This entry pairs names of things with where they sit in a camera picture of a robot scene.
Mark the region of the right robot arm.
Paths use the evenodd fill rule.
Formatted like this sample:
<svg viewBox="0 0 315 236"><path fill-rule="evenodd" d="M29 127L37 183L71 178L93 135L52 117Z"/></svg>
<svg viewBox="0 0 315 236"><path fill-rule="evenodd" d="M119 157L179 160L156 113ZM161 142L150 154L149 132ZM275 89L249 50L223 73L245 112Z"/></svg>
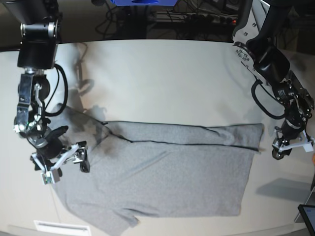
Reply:
<svg viewBox="0 0 315 236"><path fill-rule="evenodd" d="M20 22L20 42L17 66L24 69L18 84L18 105L14 130L36 150L31 161L36 170L45 174L54 172L62 176L60 166L77 161L84 173L89 173L87 143L78 142L66 146L59 139L68 126L50 129L52 117L59 116L66 108L68 82L63 68L55 63L58 44L61 42L60 27L63 14L56 0L2 0L4 7ZM58 111L50 113L45 99L50 84L45 70L56 69L63 80L64 98Z"/></svg>

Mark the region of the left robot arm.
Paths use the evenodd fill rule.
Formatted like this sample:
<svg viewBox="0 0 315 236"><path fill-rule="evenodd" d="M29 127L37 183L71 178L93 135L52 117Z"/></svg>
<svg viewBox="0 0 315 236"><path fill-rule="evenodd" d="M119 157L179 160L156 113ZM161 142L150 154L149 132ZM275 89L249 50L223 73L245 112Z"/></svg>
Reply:
<svg viewBox="0 0 315 236"><path fill-rule="evenodd" d="M290 69L287 57L275 46L273 38L295 5L306 0L244 0L232 40L233 50L242 65L256 81L251 93L255 103L270 118L283 120L275 127L272 157L276 160L290 155L294 148L314 150L315 139L307 133L315 101ZM259 102L255 90L264 81L271 86L275 100L284 108L280 116L273 115Z"/></svg>

